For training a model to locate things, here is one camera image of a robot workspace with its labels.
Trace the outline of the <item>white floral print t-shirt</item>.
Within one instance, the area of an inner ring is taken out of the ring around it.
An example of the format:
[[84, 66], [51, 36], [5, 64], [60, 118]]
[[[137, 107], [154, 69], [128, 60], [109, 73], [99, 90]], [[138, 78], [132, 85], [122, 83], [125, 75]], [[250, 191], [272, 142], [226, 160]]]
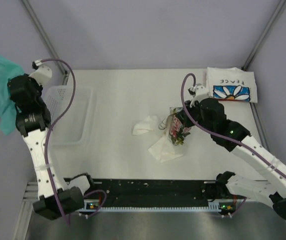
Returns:
[[185, 140], [191, 134], [191, 128], [179, 117], [180, 113], [184, 113], [182, 107], [171, 107], [164, 119], [149, 115], [133, 127], [135, 136], [153, 133], [159, 137], [148, 152], [160, 163], [178, 159], [186, 152]]

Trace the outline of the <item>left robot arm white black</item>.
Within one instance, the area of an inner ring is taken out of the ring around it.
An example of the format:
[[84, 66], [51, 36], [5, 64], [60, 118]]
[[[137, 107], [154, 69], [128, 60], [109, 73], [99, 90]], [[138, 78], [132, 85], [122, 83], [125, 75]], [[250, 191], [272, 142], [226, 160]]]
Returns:
[[15, 106], [15, 126], [30, 151], [37, 178], [38, 200], [32, 204], [34, 212], [55, 220], [83, 208], [83, 197], [93, 197], [96, 186], [87, 173], [66, 181], [47, 152], [51, 116], [41, 98], [42, 86], [23, 74], [12, 78], [7, 87]]

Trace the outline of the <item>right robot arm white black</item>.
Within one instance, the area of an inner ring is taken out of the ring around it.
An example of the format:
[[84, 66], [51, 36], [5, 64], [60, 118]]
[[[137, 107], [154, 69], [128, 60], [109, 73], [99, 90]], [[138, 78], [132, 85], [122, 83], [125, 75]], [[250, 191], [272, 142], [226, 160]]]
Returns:
[[227, 119], [224, 106], [213, 98], [201, 102], [182, 101], [179, 119], [211, 136], [216, 145], [248, 163], [265, 182], [226, 171], [216, 179], [216, 192], [222, 198], [242, 196], [271, 207], [286, 220], [286, 165], [266, 150], [236, 121]]

